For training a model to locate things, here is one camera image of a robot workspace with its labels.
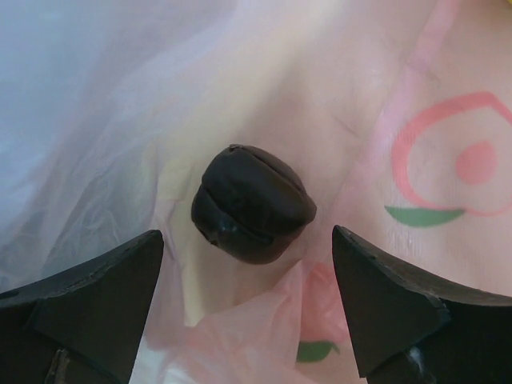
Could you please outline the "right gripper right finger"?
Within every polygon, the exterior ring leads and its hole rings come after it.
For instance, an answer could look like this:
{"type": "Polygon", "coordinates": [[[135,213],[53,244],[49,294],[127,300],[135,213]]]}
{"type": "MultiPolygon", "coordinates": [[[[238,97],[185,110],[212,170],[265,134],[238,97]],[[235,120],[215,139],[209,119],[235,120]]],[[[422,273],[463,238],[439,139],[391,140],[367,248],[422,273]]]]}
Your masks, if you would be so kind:
{"type": "Polygon", "coordinates": [[[368,383],[509,383],[511,299],[441,278],[350,230],[334,270],[358,374],[368,383]]]}

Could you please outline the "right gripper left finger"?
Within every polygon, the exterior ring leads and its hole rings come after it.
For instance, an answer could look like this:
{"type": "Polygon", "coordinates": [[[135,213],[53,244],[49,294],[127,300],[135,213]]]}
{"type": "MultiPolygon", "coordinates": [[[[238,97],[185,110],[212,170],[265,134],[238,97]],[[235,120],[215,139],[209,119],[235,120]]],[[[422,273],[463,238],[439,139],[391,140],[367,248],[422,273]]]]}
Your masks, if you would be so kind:
{"type": "Polygon", "coordinates": [[[164,241],[150,230],[1,294],[3,383],[128,383],[164,241]]]}

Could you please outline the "dark brown chestnut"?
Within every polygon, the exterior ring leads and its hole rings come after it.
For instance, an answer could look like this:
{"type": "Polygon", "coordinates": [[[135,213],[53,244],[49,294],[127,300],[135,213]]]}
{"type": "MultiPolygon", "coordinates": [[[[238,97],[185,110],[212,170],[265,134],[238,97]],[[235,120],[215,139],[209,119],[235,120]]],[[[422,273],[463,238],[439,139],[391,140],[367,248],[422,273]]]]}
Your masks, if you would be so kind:
{"type": "Polygon", "coordinates": [[[252,265],[277,260],[316,213],[290,166],[239,144],[214,157],[191,205],[192,222],[208,243],[252,265]]]}

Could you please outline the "pink plastic bag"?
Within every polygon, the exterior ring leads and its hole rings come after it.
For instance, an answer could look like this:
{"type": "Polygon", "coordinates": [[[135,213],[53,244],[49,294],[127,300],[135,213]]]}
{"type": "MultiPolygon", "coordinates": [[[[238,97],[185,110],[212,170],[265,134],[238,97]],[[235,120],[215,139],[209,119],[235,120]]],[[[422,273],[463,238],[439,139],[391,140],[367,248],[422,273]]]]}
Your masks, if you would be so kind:
{"type": "Polygon", "coordinates": [[[132,383],[356,383],[335,226],[510,295],[510,2],[2,2],[1,289],[160,231],[132,383]],[[231,144],[317,206],[267,265],[190,218],[231,144]]]}

